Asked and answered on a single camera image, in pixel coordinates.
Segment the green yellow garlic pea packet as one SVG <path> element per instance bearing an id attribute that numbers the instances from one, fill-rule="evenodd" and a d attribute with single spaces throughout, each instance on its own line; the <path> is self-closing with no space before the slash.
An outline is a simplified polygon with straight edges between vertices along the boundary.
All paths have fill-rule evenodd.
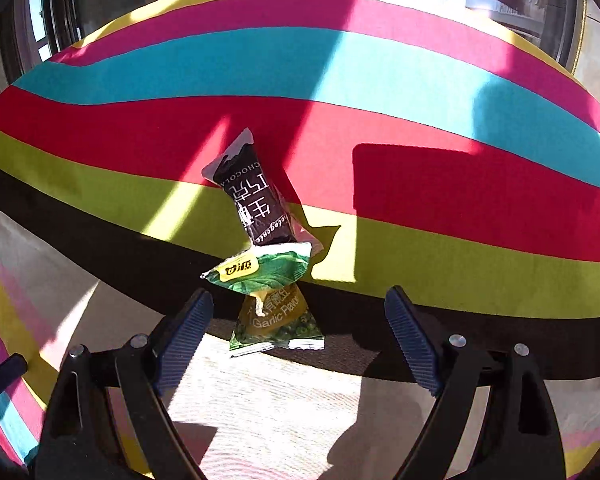
<path id="1" fill-rule="evenodd" d="M 311 252 L 309 242 L 253 245 L 201 274 L 209 283 L 245 296 L 230 337 L 230 356 L 325 348 L 325 337 L 298 286 Z"/>

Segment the dark chocolate snack packet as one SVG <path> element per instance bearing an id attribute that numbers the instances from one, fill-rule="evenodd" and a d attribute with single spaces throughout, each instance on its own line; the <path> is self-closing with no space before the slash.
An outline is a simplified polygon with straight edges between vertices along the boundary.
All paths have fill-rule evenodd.
<path id="1" fill-rule="evenodd" d="M 324 249 L 290 212 L 274 183 L 265 177 L 248 128 L 205 166 L 201 174 L 230 196 L 253 245 L 310 243 L 312 256 Z"/>

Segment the striped colourful tablecloth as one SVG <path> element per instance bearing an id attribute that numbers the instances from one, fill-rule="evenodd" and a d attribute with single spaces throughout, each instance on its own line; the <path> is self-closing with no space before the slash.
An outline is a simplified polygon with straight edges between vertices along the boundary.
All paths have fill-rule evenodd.
<path id="1" fill-rule="evenodd" d="M 530 42 L 439 0 L 161 0 L 0 93 L 0 455 L 24 474 L 70 347 L 120 346 L 248 244 L 201 170 L 248 128 L 324 249 L 321 351 L 230 356 L 214 319 L 168 401 L 211 479 L 388 479 L 429 415 L 385 318 L 528 350 L 568 479 L 600 470 L 600 103 Z"/>

